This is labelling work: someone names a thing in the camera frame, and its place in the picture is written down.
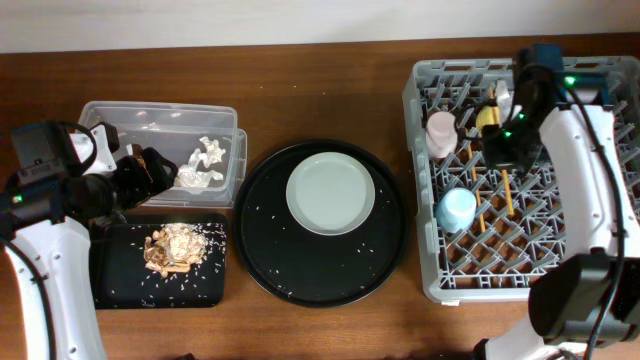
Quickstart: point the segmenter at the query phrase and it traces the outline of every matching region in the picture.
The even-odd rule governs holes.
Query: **green light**
[[[573,77],[573,76],[565,76],[565,77],[564,77],[564,82],[565,82],[567,85],[573,85],[573,84],[575,84],[575,82],[576,82],[576,78],[575,78],[575,77]]]

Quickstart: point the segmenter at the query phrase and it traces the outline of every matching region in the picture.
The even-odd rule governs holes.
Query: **brown wooden surface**
[[[18,166],[12,128],[50,118],[77,121],[91,100],[226,105],[238,111],[249,136],[249,168],[295,141],[348,141],[387,164],[415,214],[401,99],[413,64],[511,57],[540,41],[561,44],[569,56],[640,57],[638,34],[1,55],[0,180]],[[0,289],[0,357],[23,358],[18,289],[4,254]],[[352,305],[317,310],[283,302],[249,277],[230,247],[219,306],[100,311],[98,321],[111,359],[168,359],[187,352],[201,359],[443,359],[503,333],[525,314],[525,303],[431,303],[422,292],[414,226],[399,269]],[[618,344],[599,350],[597,358],[638,358],[638,351],[640,342]]]

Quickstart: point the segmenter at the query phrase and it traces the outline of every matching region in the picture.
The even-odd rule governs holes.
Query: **dish rack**
[[[633,57],[567,57],[567,70],[605,74],[615,101],[615,137],[622,173],[636,215],[640,215],[640,62]],[[443,305],[463,302],[524,301],[530,284],[557,266],[566,235],[558,186],[550,164],[535,164],[523,178],[508,174],[515,216],[508,216],[500,171],[488,169],[468,141],[455,153],[433,161],[427,155],[424,124],[435,111],[461,109],[487,99],[490,84],[505,80],[513,91],[511,59],[431,60],[414,65],[402,93],[407,145],[412,153],[418,214],[416,226],[424,292]],[[473,109],[462,126],[475,124]],[[469,135],[478,130],[467,126]],[[477,181],[472,180],[475,166]],[[478,190],[482,204],[474,225],[444,233],[435,206],[453,187]],[[479,230],[483,214],[486,231]]]

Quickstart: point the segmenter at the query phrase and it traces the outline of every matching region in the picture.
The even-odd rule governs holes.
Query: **black round tray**
[[[371,214],[347,234],[310,232],[287,206],[289,176],[322,152],[357,159],[374,182]],[[234,241],[249,274],[277,297],[309,307],[344,305],[372,293],[400,262],[409,235],[406,201],[387,167],[363,149],[334,140],[293,145],[263,161],[240,188],[233,219]]]

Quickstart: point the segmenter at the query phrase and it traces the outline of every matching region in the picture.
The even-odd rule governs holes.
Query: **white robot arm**
[[[640,333],[640,226],[616,154],[606,81],[602,74],[564,73],[553,45],[522,51],[513,67],[511,114],[502,126],[482,130],[483,153],[490,165],[526,170],[544,145],[567,240],[563,263],[532,285],[529,316],[480,342],[474,358],[575,358],[586,350],[589,359],[594,347]],[[523,114],[517,120],[516,103]]]
[[[79,221],[135,207],[170,188],[177,168],[152,148],[116,163],[108,124],[71,135],[64,126],[12,134],[25,168],[20,184],[0,194],[0,237],[18,279],[28,358],[106,359],[89,281],[91,242]]]
[[[640,226],[626,196],[624,180],[614,146],[613,114],[602,106],[585,106],[604,152],[612,165],[616,186],[623,196],[625,257],[640,258]],[[540,137],[554,165],[564,208],[567,242],[565,259],[590,254],[594,248],[616,256],[618,246],[612,235],[615,229],[614,200],[603,164],[592,151],[593,144],[577,105],[567,110],[553,110],[540,127]],[[586,350],[585,342],[566,341],[547,345],[536,333],[527,316],[506,334],[486,344],[487,360],[545,360],[559,349],[571,353]]]

